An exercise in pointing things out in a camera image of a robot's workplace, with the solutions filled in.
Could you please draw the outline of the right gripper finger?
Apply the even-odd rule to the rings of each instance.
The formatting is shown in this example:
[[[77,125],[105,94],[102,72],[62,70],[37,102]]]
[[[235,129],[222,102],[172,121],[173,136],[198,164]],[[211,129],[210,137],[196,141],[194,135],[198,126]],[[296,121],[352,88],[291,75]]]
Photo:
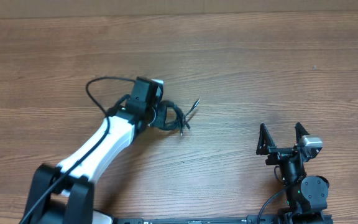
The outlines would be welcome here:
[[[260,124],[259,129],[259,140],[257,144],[256,154],[257,155],[269,155],[277,151],[277,146],[275,145],[266,125],[264,123]]]
[[[296,132],[296,143],[299,143],[300,139],[305,136],[309,135],[309,132],[303,127],[300,122],[295,124],[295,132]]]

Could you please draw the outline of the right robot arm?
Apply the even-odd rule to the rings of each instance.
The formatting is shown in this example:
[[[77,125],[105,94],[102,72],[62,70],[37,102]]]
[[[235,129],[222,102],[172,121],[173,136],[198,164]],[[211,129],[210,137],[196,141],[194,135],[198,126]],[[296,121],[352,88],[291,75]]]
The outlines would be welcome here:
[[[305,163],[321,152],[323,141],[311,135],[301,123],[296,123],[295,134],[294,146],[279,148],[266,125],[260,125],[256,154],[267,156],[265,164],[280,170],[280,175],[275,178],[283,185],[283,189],[271,196],[256,216],[247,217],[256,224],[333,222],[331,215],[323,213],[328,207],[329,181],[320,175],[307,175],[305,171]],[[279,209],[277,214],[264,215],[266,207],[282,194],[287,198],[287,207]]]

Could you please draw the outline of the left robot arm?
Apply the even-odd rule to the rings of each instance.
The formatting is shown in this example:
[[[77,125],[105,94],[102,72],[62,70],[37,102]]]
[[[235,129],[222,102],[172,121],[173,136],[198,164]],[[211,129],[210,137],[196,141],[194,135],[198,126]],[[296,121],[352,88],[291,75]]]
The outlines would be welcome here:
[[[94,189],[114,158],[155,120],[164,82],[138,77],[130,94],[102,110],[99,129],[55,167],[35,171],[21,223],[115,223],[94,208]]]

